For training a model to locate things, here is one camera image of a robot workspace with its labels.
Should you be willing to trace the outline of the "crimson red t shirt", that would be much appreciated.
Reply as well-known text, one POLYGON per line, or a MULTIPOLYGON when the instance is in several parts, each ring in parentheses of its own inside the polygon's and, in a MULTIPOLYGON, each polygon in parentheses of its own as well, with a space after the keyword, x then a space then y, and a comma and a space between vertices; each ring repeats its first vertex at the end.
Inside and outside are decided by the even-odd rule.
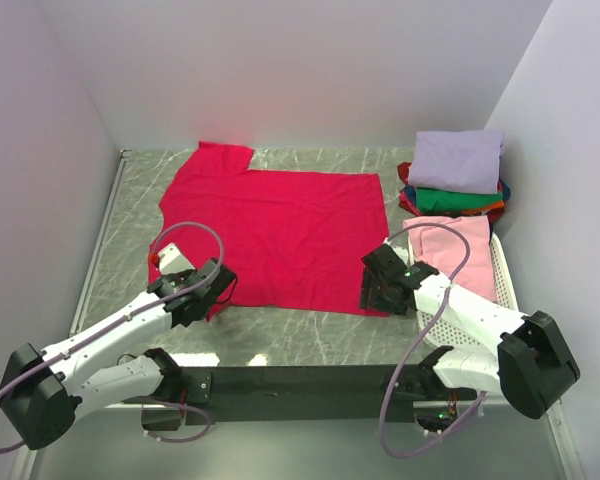
POLYGON ((231 303, 364 314, 362 259, 388 235, 376 173, 251 168, 253 149, 202 142, 159 208, 166 240, 201 266, 224 246, 231 303))

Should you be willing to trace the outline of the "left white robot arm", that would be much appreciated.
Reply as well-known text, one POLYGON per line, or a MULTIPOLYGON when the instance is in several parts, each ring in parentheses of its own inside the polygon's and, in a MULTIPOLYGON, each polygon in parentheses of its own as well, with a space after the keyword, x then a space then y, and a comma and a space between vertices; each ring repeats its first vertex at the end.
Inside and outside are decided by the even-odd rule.
POLYGON ((182 367, 163 349, 117 360, 136 344, 209 317, 236 282, 236 273, 212 258, 200 269, 160 276, 119 311, 67 340, 15 350, 0 384, 0 409, 23 445, 45 448, 78 420, 134 398, 180 407, 189 388, 182 367))

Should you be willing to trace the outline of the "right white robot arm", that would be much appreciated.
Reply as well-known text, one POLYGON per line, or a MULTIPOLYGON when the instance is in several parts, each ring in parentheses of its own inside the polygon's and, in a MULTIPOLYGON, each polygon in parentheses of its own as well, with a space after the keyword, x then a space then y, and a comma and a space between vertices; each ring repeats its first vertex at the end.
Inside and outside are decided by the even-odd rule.
POLYGON ((501 394, 522 415, 538 419, 581 377, 556 321, 492 303, 424 263, 407 265, 383 244, 363 257, 361 304, 392 315, 413 310, 472 339, 442 345, 419 364, 419 387, 440 399, 451 389, 501 394))

